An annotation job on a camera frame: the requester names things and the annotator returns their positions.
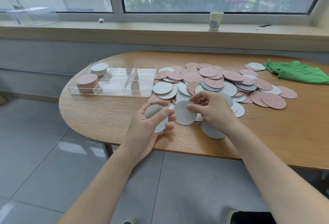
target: shoe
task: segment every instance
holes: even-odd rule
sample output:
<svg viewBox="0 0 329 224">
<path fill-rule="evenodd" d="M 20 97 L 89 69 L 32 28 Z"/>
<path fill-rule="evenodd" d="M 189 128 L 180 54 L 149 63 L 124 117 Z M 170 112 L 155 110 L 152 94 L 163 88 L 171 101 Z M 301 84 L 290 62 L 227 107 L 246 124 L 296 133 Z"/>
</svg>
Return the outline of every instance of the shoe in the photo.
<svg viewBox="0 0 329 224">
<path fill-rule="evenodd" d="M 244 212 L 231 209 L 226 224 L 276 224 L 270 212 Z"/>
<path fill-rule="evenodd" d="M 134 218 L 127 218 L 124 220 L 123 224 L 138 224 L 138 222 Z"/>
</svg>

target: hand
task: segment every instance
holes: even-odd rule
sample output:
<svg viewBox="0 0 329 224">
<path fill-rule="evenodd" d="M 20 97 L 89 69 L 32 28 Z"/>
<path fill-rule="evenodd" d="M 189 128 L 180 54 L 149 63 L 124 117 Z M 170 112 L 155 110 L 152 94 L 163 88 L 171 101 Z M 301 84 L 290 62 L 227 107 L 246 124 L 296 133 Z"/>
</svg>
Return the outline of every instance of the hand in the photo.
<svg viewBox="0 0 329 224">
<path fill-rule="evenodd" d="M 201 91 L 193 95 L 190 101 L 193 104 L 187 105 L 187 110 L 200 113 L 210 125 L 224 134 L 239 122 L 227 100 L 216 92 Z"/>
<path fill-rule="evenodd" d="M 142 106 L 131 119 L 126 137 L 120 147 L 124 148 L 132 159 L 134 166 L 136 166 L 142 159 L 144 159 L 153 149 L 155 140 L 163 133 L 174 129 L 174 125 L 168 124 L 164 131 L 154 133 L 156 126 L 169 116 L 169 122 L 176 120 L 174 110 L 163 108 L 153 117 L 146 119 L 144 116 L 145 110 L 151 105 L 167 106 L 165 101 L 149 102 Z"/>
</svg>

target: clear plastic organizer tray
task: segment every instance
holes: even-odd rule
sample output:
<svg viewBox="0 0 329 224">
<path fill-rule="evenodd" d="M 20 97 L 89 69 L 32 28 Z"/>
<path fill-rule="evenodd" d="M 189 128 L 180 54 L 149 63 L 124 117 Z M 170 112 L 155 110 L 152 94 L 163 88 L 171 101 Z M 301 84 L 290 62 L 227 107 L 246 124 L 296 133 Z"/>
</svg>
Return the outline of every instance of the clear plastic organizer tray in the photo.
<svg viewBox="0 0 329 224">
<path fill-rule="evenodd" d="M 106 63 L 109 65 L 105 75 L 98 76 L 98 84 L 88 92 L 81 92 L 77 88 L 77 78 L 89 74 L 93 65 Z M 102 95 L 102 96 L 130 96 L 150 97 L 157 73 L 155 63 L 114 63 L 93 62 L 82 70 L 67 85 L 70 93 L 74 95 Z"/>
</svg>

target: paper cup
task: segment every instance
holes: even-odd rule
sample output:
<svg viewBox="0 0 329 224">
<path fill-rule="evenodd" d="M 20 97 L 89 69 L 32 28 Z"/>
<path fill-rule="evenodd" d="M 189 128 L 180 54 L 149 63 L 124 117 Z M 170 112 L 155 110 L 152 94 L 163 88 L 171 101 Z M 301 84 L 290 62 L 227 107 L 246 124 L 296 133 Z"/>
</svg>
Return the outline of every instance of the paper cup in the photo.
<svg viewBox="0 0 329 224">
<path fill-rule="evenodd" d="M 209 30 L 218 31 L 223 14 L 223 12 L 210 12 Z"/>
</svg>

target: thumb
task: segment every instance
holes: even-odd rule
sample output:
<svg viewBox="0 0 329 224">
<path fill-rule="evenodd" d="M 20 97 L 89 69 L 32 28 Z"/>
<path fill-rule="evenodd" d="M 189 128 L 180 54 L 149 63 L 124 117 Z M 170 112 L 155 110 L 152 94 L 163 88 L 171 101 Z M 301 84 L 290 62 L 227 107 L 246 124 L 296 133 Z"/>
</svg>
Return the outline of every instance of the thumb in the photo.
<svg viewBox="0 0 329 224">
<path fill-rule="evenodd" d="M 170 114 L 170 109 L 165 107 L 149 119 L 152 123 L 154 123 L 155 126 L 158 126 L 158 124 L 160 124 L 163 120 L 165 120 L 166 117 L 169 116 L 169 114 Z"/>
<path fill-rule="evenodd" d="M 196 104 L 189 104 L 186 106 L 186 109 L 195 113 L 200 113 L 201 115 L 203 115 L 203 111 L 204 111 L 204 106 L 201 105 L 196 105 Z"/>
</svg>

